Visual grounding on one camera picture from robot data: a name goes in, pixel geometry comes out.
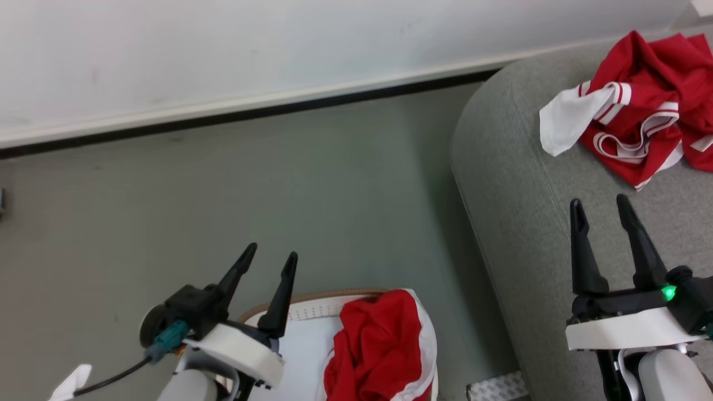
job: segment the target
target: white stripe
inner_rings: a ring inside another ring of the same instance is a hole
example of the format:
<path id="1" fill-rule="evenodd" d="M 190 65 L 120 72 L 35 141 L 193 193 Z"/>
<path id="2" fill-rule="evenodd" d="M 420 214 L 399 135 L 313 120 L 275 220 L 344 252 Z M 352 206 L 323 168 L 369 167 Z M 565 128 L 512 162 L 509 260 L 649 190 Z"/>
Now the white stripe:
<path id="1" fill-rule="evenodd" d="M 713 135 L 708 135 L 692 143 L 691 148 L 699 152 L 705 152 L 711 145 L 713 145 Z"/>
<path id="2" fill-rule="evenodd" d="M 666 170 L 667 168 L 673 167 L 678 163 L 681 158 L 683 158 L 683 142 L 679 141 L 678 145 L 671 151 L 671 154 L 668 155 L 666 160 L 661 164 L 661 166 L 656 170 L 656 173 L 653 174 L 655 176 L 659 171 Z M 636 188 L 636 191 L 641 191 L 641 188 L 644 188 L 646 184 L 651 181 L 651 178 L 653 176 L 649 177 L 647 180 L 644 180 L 643 182 L 637 184 L 634 186 Z"/>
<path id="3" fill-rule="evenodd" d="M 608 153 L 604 149 L 604 141 L 611 139 L 617 144 L 617 154 Z M 600 132 L 594 135 L 594 149 L 600 154 L 607 156 L 609 158 L 621 160 L 626 163 L 640 164 L 641 160 L 637 159 L 646 158 L 649 153 L 648 143 L 644 143 L 643 139 L 640 140 L 638 144 L 622 143 L 619 138 L 613 136 L 606 132 Z"/>
<path id="4" fill-rule="evenodd" d="M 606 85 L 604 85 L 604 88 L 602 89 L 613 89 L 614 91 L 609 95 L 609 99 L 602 105 L 602 108 L 597 111 L 597 113 L 594 115 L 593 120 L 598 120 L 599 118 L 602 117 L 602 115 L 609 109 L 609 106 L 612 105 L 612 103 L 615 103 L 617 99 L 619 99 L 619 86 L 616 84 L 616 82 L 609 82 Z"/>
<path id="5" fill-rule="evenodd" d="M 416 297 L 416 293 L 408 288 L 403 288 L 414 297 L 416 311 L 421 321 L 421 332 L 419 333 L 419 348 L 421 348 L 421 376 L 415 382 L 410 382 L 404 389 L 391 398 L 391 401 L 413 401 L 422 396 L 434 381 L 436 374 L 436 330 L 431 322 L 428 313 Z"/>
<path id="6" fill-rule="evenodd" d="M 626 82 L 622 82 L 621 86 L 622 86 L 623 92 L 622 92 L 622 101 L 620 103 L 623 104 L 624 106 L 629 106 L 629 103 L 631 103 L 631 85 Z"/>
<path id="7" fill-rule="evenodd" d="M 678 102 L 676 101 L 665 101 L 661 103 L 659 110 L 678 110 Z"/>
<path id="8" fill-rule="evenodd" d="M 678 116 L 679 114 L 675 111 L 660 111 L 653 113 L 651 116 L 648 116 L 643 123 L 641 123 L 641 136 L 643 137 L 644 135 L 647 135 L 650 137 L 656 132 L 672 126 L 676 121 L 678 121 Z"/>
<path id="9" fill-rule="evenodd" d="M 609 110 L 609 113 L 606 113 L 604 117 L 599 120 L 599 122 L 604 125 L 611 123 L 614 117 L 616 117 L 617 114 L 622 110 L 622 108 L 624 108 L 623 104 L 615 104 L 614 106 L 612 106 L 611 110 Z"/>

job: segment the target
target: white paper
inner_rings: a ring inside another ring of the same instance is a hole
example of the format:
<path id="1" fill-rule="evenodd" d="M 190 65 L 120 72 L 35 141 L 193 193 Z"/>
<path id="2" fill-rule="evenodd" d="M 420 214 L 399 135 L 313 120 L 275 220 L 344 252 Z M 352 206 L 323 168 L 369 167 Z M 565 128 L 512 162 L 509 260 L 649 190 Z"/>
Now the white paper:
<path id="1" fill-rule="evenodd" d="M 91 365 L 79 365 L 52 393 L 49 401 L 67 401 L 74 398 L 74 392 L 84 387 L 89 380 Z"/>

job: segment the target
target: sofa cushion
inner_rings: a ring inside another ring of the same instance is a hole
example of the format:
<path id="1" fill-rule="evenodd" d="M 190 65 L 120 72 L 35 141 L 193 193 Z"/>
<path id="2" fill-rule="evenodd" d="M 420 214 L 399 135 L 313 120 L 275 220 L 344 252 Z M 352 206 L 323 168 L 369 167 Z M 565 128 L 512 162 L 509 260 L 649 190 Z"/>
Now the sofa cushion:
<path id="1" fill-rule="evenodd" d="M 591 79 L 611 44 L 511 64 L 476 92 L 451 147 L 453 172 L 534 400 L 603 400 L 596 356 L 570 352 L 565 320 L 574 299 L 568 205 L 581 198 L 590 241 L 612 290 L 632 288 L 634 265 L 615 196 L 630 197 L 667 267 L 713 275 L 713 174 L 685 162 L 642 191 L 581 145 L 554 158 L 540 145 L 538 111 Z M 713 347 L 691 347 L 713 374 Z"/>

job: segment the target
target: white cloth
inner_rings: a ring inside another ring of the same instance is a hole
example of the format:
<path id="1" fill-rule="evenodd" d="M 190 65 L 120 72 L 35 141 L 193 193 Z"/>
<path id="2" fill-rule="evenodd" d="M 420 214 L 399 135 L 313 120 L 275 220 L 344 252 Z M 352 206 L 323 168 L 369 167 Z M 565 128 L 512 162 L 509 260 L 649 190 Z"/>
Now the white cloth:
<path id="1" fill-rule="evenodd" d="M 540 109 L 540 142 L 545 152 L 558 156 L 572 148 L 589 123 L 614 104 L 617 86 L 609 84 L 586 94 L 589 85 L 587 81 L 561 91 L 547 106 Z"/>

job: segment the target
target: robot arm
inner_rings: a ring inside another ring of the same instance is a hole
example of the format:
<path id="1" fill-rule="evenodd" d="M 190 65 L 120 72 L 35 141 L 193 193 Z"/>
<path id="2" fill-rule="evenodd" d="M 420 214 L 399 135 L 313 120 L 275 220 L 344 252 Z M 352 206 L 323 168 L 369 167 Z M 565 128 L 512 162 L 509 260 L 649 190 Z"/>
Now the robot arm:
<path id="1" fill-rule="evenodd" d="M 582 203 L 570 204 L 576 298 L 565 329 L 568 347 L 597 355 L 608 401 L 713 401 L 708 379 L 686 350 L 713 334 L 713 278 L 693 278 L 687 266 L 667 272 L 629 199 L 620 194 L 617 206 L 634 256 L 634 288 L 609 291 Z"/>
<path id="2" fill-rule="evenodd" d="M 203 289 L 185 285 L 149 311 L 139 333 L 145 348 L 141 363 L 98 385 L 77 390 L 91 371 L 90 365 L 82 365 L 57 388 L 51 401 L 98 390 L 181 349 L 181 359 L 160 401 L 245 401 L 254 386 L 278 385 L 284 370 L 279 339 L 287 325 L 297 254 L 290 253 L 267 313 L 254 328 L 229 321 L 228 306 L 256 250 L 257 244 L 251 243 L 218 284 Z M 232 388 L 216 382 L 216 375 L 231 380 Z"/>

